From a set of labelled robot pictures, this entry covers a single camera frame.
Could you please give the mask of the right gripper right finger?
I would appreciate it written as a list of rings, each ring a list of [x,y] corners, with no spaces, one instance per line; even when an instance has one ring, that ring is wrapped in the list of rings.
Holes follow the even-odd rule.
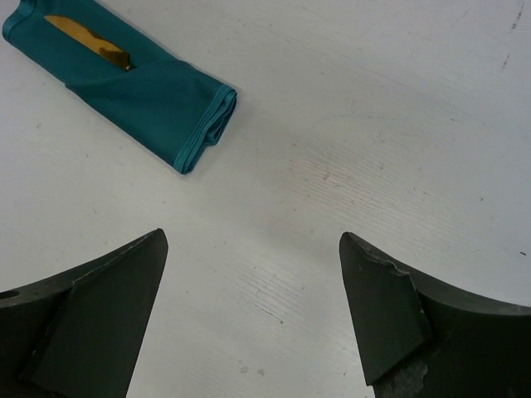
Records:
[[[375,396],[529,396],[528,307],[459,289],[351,232],[341,236],[339,256]]]

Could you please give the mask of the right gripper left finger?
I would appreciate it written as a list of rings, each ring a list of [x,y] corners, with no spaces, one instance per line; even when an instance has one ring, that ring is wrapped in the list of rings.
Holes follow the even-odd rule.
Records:
[[[156,229],[1,293],[3,397],[125,397],[163,277]]]

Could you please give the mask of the teal cloth napkin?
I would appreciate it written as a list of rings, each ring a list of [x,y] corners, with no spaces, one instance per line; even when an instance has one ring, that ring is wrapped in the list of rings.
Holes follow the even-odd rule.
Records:
[[[135,69],[108,62],[46,15],[69,17],[111,41],[129,53]],[[231,86],[179,60],[97,1],[21,1],[2,36],[181,174],[218,143],[236,107]]]

